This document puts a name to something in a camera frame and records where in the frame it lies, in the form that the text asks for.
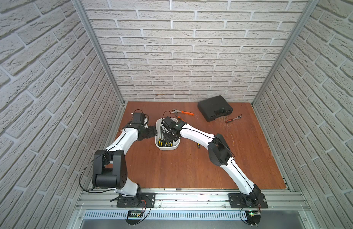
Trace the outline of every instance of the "black cable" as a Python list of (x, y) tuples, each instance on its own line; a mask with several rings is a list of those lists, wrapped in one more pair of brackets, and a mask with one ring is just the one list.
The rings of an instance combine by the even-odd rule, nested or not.
[(88, 193), (94, 193), (94, 194), (95, 194), (95, 193), (103, 193), (103, 192), (107, 192), (107, 191), (112, 191), (112, 190), (113, 190), (113, 189), (108, 189), (108, 190), (101, 191), (101, 192), (90, 192), (90, 191), (84, 189), (83, 186), (81, 185), (81, 177), (82, 177), (83, 173), (85, 172), (86, 168), (87, 168), (93, 161), (95, 161), (98, 157), (103, 156), (106, 152), (108, 152), (109, 150), (113, 149), (115, 146), (113, 146), (113, 147), (110, 148), (110, 149), (107, 149), (104, 153), (102, 153), (102, 154), (100, 154), (99, 156), (97, 156), (96, 158), (94, 158), (94, 159), (93, 159), (92, 161), (90, 161), (90, 162), (87, 164), (87, 166), (83, 169), (83, 171), (81, 172), (81, 174), (80, 174), (80, 176), (79, 176), (79, 186), (80, 186), (80, 188), (81, 188), (83, 191), (86, 191), (86, 192), (88, 192)]
[(169, 113), (170, 113), (170, 117), (171, 117), (171, 112), (170, 112), (170, 111), (165, 111), (165, 112), (163, 113), (163, 118), (162, 118), (162, 119), (164, 119), (164, 114), (165, 114), (166, 112), (169, 112)]
[(149, 210), (149, 212), (147, 213), (147, 215), (146, 215), (141, 221), (139, 221), (138, 223), (135, 223), (134, 225), (137, 225), (137, 224), (141, 223), (144, 219), (146, 219), (147, 216), (149, 216), (150, 211), (151, 211), (151, 208), (152, 208), (152, 202), (151, 202), (150, 198), (148, 198), (148, 197), (145, 196), (145, 195), (141, 195), (141, 196), (144, 196), (144, 197), (146, 197), (147, 199), (149, 199), (151, 206), (150, 206), (150, 210)]
[(247, 207), (247, 206), (244, 206), (243, 208), (240, 209), (240, 211), (239, 211), (239, 218), (241, 219), (241, 221), (242, 221), (243, 223), (245, 223), (245, 224), (247, 224), (247, 225), (250, 225), (249, 223), (245, 222), (245, 220), (243, 220), (243, 219), (241, 218), (241, 210), (243, 210), (243, 209), (246, 208), (246, 207)]
[(141, 125), (141, 126), (144, 127), (144, 126), (147, 125), (147, 123), (149, 123), (149, 115), (147, 115), (147, 121), (146, 121), (143, 125)]
[(189, 129), (189, 128), (182, 128), (182, 130), (190, 130), (190, 131), (195, 131), (195, 130), (192, 130), (192, 129)]

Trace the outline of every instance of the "white plastic bin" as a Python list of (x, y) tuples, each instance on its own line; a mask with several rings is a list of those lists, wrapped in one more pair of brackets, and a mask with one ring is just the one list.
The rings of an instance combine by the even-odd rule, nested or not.
[[(160, 126), (161, 126), (161, 121), (162, 121), (162, 120), (163, 120), (162, 118), (158, 119), (158, 120), (156, 121), (156, 124), (155, 124), (156, 130), (157, 130), (157, 135), (156, 135), (156, 137), (155, 137), (155, 145), (156, 145), (160, 150), (173, 150), (173, 149), (178, 148), (179, 143), (180, 143), (180, 139), (174, 141), (174, 142), (173, 142), (173, 146), (169, 146), (169, 147), (160, 147), (160, 146), (157, 145), (157, 143), (158, 143), (158, 141), (159, 141)], [(171, 120), (178, 122), (178, 120), (177, 120), (176, 118), (171, 118)]]

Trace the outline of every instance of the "white brick wall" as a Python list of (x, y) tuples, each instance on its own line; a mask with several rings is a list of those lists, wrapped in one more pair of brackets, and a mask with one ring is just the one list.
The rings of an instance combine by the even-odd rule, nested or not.
[(255, 107), (321, 228), (353, 228), (353, 1), (321, 0)]
[(0, 228), (66, 227), (119, 105), (71, 1), (0, 0)]
[[(221, 94), (230, 102), (252, 101), (306, 5), (288, 0), (83, 3), (126, 100), (199, 101)], [(180, 71), (208, 79), (181, 81)], [(230, 77), (216, 78), (222, 74)], [(235, 87), (248, 79), (254, 86)], [(215, 90), (216, 81), (231, 87)], [(199, 98), (194, 96), (196, 85), (204, 87)]]

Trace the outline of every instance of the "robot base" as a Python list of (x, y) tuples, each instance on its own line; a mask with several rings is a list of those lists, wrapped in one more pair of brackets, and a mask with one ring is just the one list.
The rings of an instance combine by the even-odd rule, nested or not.
[[(258, 204), (249, 206), (246, 202), (246, 195), (242, 193), (229, 193), (229, 203), (231, 208), (258, 208)], [(264, 194), (258, 196), (258, 202), (260, 203), (261, 208), (268, 208), (266, 197)]]
[(131, 208), (131, 207), (138, 207), (142, 208), (145, 206), (145, 202), (143, 202), (143, 199), (145, 199), (147, 208), (154, 207), (155, 205), (155, 193), (154, 192), (144, 192), (141, 195), (137, 196), (132, 196), (132, 197), (124, 197), (124, 196), (119, 196), (117, 197), (117, 207), (126, 207), (126, 208)]

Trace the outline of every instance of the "aluminum rail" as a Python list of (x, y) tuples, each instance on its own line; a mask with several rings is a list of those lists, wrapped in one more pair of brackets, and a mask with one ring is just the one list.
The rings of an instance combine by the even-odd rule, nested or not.
[(95, 30), (94, 30), (92, 24), (91, 24), (90, 18), (87, 15), (85, 7), (84, 7), (81, 0), (72, 0), (72, 2), (73, 2), (73, 5), (76, 9), (76, 12), (78, 13), (78, 15), (81, 19), (82, 24), (84, 25), (84, 28), (87, 32), (87, 35), (89, 36), (89, 39), (94, 46), (95, 52), (99, 57), (99, 60), (104, 68), (104, 71), (106, 72), (106, 75), (110, 81), (110, 84), (112, 85), (112, 88), (114, 89), (115, 94), (117, 95), (117, 98), (118, 98), (120, 104), (122, 106), (124, 106), (124, 99), (123, 99), (122, 93), (120, 93), (117, 82), (114, 79), (113, 72), (110, 69), (108, 61), (106, 60), (106, 56), (104, 54), (103, 49), (101, 48), (100, 42), (98, 40), (98, 37), (95, 33)]
[(259, 98), (261, 97), (261, 95), (263, 94), (264, 90), (266, 89), (268, 83), (270, 82), (271, 78), (273, 77), (273, 74), (277, 71), (281, 62), (286, 57), (287, 53), (291, 49), (293, 43), (295, 42), (295, 40), (298, 37), (299, 33), (301, 32), (302, 28), (304, 27), (304, 25), (308, 21), (310, 15), (314, 11), (314, 8), (318, 4), (318, 2), (319, 2), (319, 0), (309, 0), (308, 3), (306, 4), (304, 11), (302, 12), (300, 18), (298, 19), (295, 26), (293, 27), (289, 37), (287, 38), (286, 42), (284, 43), (283, 48), (281, 49), (280, 53), (278, 54), (271, 69), (269, 70), (267, 77), (265, 78), (260, 89), (258, 90), (257, 95), (254, 97), (253, 102), (252, 102), (253, 106), (255, 106), (255, 104), (258, 102)]
[[(179, 191), (165, 189), (142, 189), (143, 192), (155, 192), (155, 208), (158, 210), (231, 210), (228, 193), (239, 192), (237, 189), (183, 189)], [(301, 192), (282, 189), (262, 189), (268, 208), (266, 210), (310, 210)], [(118, 194), (106, 192), (89, 194), (82, 192), (75, 209), (111, 210), (116, 208), (116, 201), (110, 199)]]

